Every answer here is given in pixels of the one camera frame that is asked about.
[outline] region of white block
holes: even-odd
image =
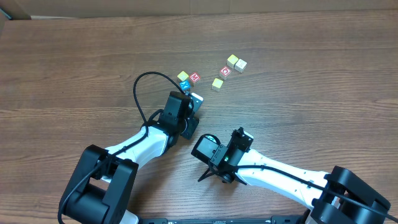
[[[242,72],[244,71],[244,69],[246,68],[247,65],[248,65],[247,62],[245,62],[245,61],[242,60],[242,59],[239,59],[238,62],[236,62],[236,64],[235,64],[235,69],[236,69],[238,72],[242,73]]]

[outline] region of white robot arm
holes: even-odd
[[[138,169],[174,146],[179,136],[192,137],[202,102],[195,93],[172,91],[164,110],[158,110],[159,119],[151,117],[133,137],[106,149],[87,147],[62,195],[60,212],[81,223],[137,224],[126,208]],[[83,178],[88,175],[108,182],[108,189],[91,185],[90,178]]]
[[[209,169],[198,181],[217,175],[224,183],[273,190],[308,208],[301,222],[306,224],[375,224],[388,217],[390,203],[351,171],[336,166],[329,174],[283,164],[251,149],[253,139],[243,128],[233,131],[227,146],[214,135],[201,136],[191,154]]]
[[[310,171],[299,169],[263,156],[254,149],[243,154],[238,166],[244,165],[265,165],[290,173],[303,180],[313,182],[319,186],[325,187],[327,180],[324,176],[327,174],[323,171]],[[249,185],[265,187],[273,190],[283,196],[286,196],[303,206],[313,209],[312,200],[319,199],[322,191],[309,187],[297,180],[291,179],[285,175],[279,174],[272,170],[260,169],[240,169],[236,173],[236,177]]]

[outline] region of wood grain surface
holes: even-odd
[[[248,67],[215,92],[211,83],[231,54]],[[138,132],[132,85],[151,70],[175,80],[181,70],[198,72],[193,91],[205,102],[192,141],[180,138],[139,171],[133,213],[303,213],[267,189],[197,182],[206,170],[190,155],[199,136],[227,142],[242,126],[255,137],[252,147],[272,159],[352,170],[398,215],[398,11],[346,11],[7,22],[0,37],[0,223],[57,222],[84,148]],[[140,80],[145,114],[163,108],[171,90],[162,77]]]

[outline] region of small cube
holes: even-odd
[[[184,82],[180,82],[180,87],[183,91],[188,91],[191,89],[191,85],[189,85],[188,80],[185,80]]]
[[[211,85],[211,88],[216,91],[220,91],[220,88],[221,88],[223,82],[224,82],[223,80],[219,80],[218,78],[215,78],[213,84]]]
[[[226,80],[228,78],[228,75],[231,74],[231,69],[229,69],[227,66],[224,66],[221,70],[220,70],[220,77],[223,78],[223,80]]]
[[[189,77],[189,75],[186,72],[182,71],[179,75],[177,75],[177,77],[180,82],[184,82]]]
[[[227,64],[229,67],[234,68],[234,66],[235,66],[235,64],[236,64],[236,62],[237,62],[238,60],[239,60],[239,59],[238,59],[235,55],[231,55],[231,56],[229,56],[229,58],[227,59],[226,64]]]
[[[200,76],[194,72],[189,76],[189,79],[191,80],[192,85],[195,86],[195,84],[200,81]]]
[[[239,59],[238,62],[236,62],[235,69],[236,69],[238,72],[242,73],[243,70],[246,68],[247,65],[248,65],[248,63],[246,63],[246,62],[245,62],[244,60],[242,60],[242,59]]]

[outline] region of black wire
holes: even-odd
[[[134,101],[136,102],[137,108],[138,108],[138,110],[139,110],[139,113],[141,114],[141,117],[142,117],[142,119],[144,120],[145,134],[144,134],[140,139],[138,139],[137,141],[132,142],[132,143],[130,143],[129,145],[124,146],[124,147],[121,148],[120,150],[116,151],[114,154],[109,155],[106,159],[104,159],[104,160],[101,161],[99,164],[97,164],[97,165],[94,167],[94,169],[93,169],[92,171],[90,171],[87,175],[85,175],[84,178],[82,178],[82,180],[81,180],[79,183],[76,184],[76,186],[72,189],[72,191],[68,194],[68,196],[67,196],[67,197],[65,198],[65,200],[62,202],[61,207],[58,209],[58,215],[57,215],[57,217],[58,217],[58,222],[59,222],[59,224],[64,224],[64,222],[62,221],[62,213],[63,213],[63,211],[65,210],[65,207],[66,207],[67,202],[69,201],[69,198],[70,198],[70,197],[72,196],[72,194],[77,190],[77,188],[80,187],[81,184],[83,184],[87,179],[89,179],[93,174],[95,174],[100,168],[102,168],[103,166],[105,166],[106,164],[108,164],[108,163],[109,163],[112,159],[114,159],[117,155],[119,155],[119,154],[122,153],[122,152],[125,152],[125,151],[128,150],[129,148],[135,146],[136,144],[138,144],[138,143],[140,143],[142,140],[144,140],[146,137],[148,137],[148,133],[149,133],[149,128],[148,128],[148,125],[147,125],[147,124],[148,124],[148,121],[152,121],[159,113],[163,112],[163,110],[162,110],[162,109],[157,110],[155,113],[153,113],[153,114],[149,117],[149,120],[147,121],[146,118],[145,118],[145,116],[144,116],[144,113],[142,112],[142,109],[141,109],[141,107],[139,106],[139,103],[138,103],[138,99],[137,99],[137,95],[136,95],[136,87],[137,87],[138,80],[139,80],[140,78],[142,78],[142,77],[145,76],[145,75],[152,75],[152,74],[154,74],[154,75],[160,75],[160,76],[162,76],[162,77],[165,77],[168,81],[170,81],[171,83],[173,83],[173,84],[178,88],[178,90],[181,91],[181,93],[185,94],[184,91],[183,91],[171,78],[169,78],[167,75],[164,75],[164,74],[162,74],[162,73],[160,73],[160,72],[146,72],[146,73],[143,73],[143,74],[139,75],[139,76],[136,78],[136,81],[134,82],[134,86],[133,86],[133,88],[132,88],[132,94],[133,94],[133,97],[134,97]]]
[[[378,214],[378,215],[381,215],[381,216],[383,216],[383,217],[386,217],[386,218],[388,218],[388,219],[390,219],[390,220],[392,220],[392,221],[398,223],[398,218],[393,217],[392,215],[390,215],[390,214],[388,214],[388,213],[382,213],[382,212],[380,212],[380,211],[378,211],[378,210],[376,210],[376,209],[374,209],[374,208],[372,208],[372,207],[369,207],[369,206],[367,206],[367,205],[364,205],[363,203],[357,202],[357,201],[355,201],[355,200],[353,200],[353,199],[351,199],[351,198],[349,198],[349,197],[346,197],[346,196],[344,196],[344,195],[341,195],[341,194],[332,192],[332,191],[330,191],[330,190],[327,190],[327,189],[324,188],[324,187],[321,187],[321,186],[316,185],[316,184],[314,184],[314,183],[312,183],[312,182],[310,182],[310,181],[301,179],[300,177],[296,177],[296,176],[294,176],[294,175],[292,175],[292,174],[290,174],[290,173],[288,173],[288,172],[282,171],[282,170],[280,170],[280,169],[276,169],[276,168],[274,168],[274,167],[269,167],[269,166],[265,166],[265,165],[244,165],[244,166],[235,166],[235,167],[233,167],[233,168],[227,168],[227,169],[223,169],[223,170],[218,170],[218,171],[212,172],[212,173],[210,173],[210,174],[207,174],[207,172],[210,170],[210,166],[211,166],[211,164],[209,163],[209,169],[198,179],[198,182],[199,182],[199,181],[202,181],[202,180],[204,180],[204,179],[206,179],[206,178],[208,178],[208,177],[211,177],[212,175],[218,175],[218,174],[222,174],[222,173],[224,173],[224,172],[237,172],[239,169],[261,169],[261,170],[271,170],[271,171],[280,173],[280,174],[282,174],[282,175],[285,175],[285,176],[287,176],[287,177],[289,177],[289,178],[291,178],[291,179],[297,180],[298,182],[301,182],[302,184],[305,184],[305,185],[307,185],[307,186],[310,186],[310,187],[313,187],[313,188],[315,188],[315,189],[321,190],[321,191],[323,191],[323,192],[325,192],[325,193],[327,193],[327,194],[331,194],[331,195],[333,195],[333,196],[335,196],[335,197],[341,198],[341,199],[343,199],[343,200],[345,200],[345,201],[347,201],[347,202],[349,202],[349,203],[352,203],[352,204],[354,204],[354,205],[357,205],[357,206],[359,206],[359,207],[361,207],[361,208],[364,208],[364,209],[366,209],[366,210],[369,210],[369,211],[371,211],[371,212],[374,212],[374,213],[376,213],[376,214]]]

